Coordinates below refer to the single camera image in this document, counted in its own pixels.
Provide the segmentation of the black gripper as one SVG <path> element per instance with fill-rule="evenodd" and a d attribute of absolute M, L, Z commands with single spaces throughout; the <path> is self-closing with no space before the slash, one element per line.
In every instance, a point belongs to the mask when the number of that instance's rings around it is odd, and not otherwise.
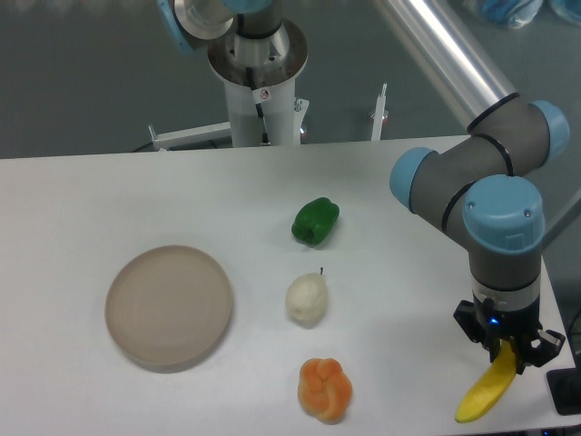
<path fill-rule="evenodd" d="M 542 367 L 555 359 L 565 342 L 563 334 L 542 328 L 539 314 L 539 297 L 524 308 L 507 310 L 487 296 L 461 301 L 453 317 L 467 337 L 488 352 L 490 362 L 497 358 L 501 343 L 509 342 L 516 372 L 522 375 L 528 366 Z"/>

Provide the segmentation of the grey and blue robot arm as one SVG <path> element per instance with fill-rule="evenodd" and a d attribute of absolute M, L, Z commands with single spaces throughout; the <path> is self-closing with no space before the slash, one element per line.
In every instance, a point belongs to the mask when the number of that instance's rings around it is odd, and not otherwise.
<path fill-rule="evenodd" d="M 293 84 L 306 40 L 278 1 L 161 1 L 158 9 L 187 52 L 206 47 L 228 99 L 236 146 L 297 144 Z M 566 117 L 546 101 L 525 102 L 443 1 L 379 1 L 400 42 L 465 125 L 468 138 L 444 153 L 424 147 L 394 164 L 389 188 L 468 252 L 472 299 L 454 316 L 467 337 L 497 356 L 506 342 L 516 370 L 540 367 L 565 338 L 539 320 L 545 218 L 527 174 L 569 141 Z"/>

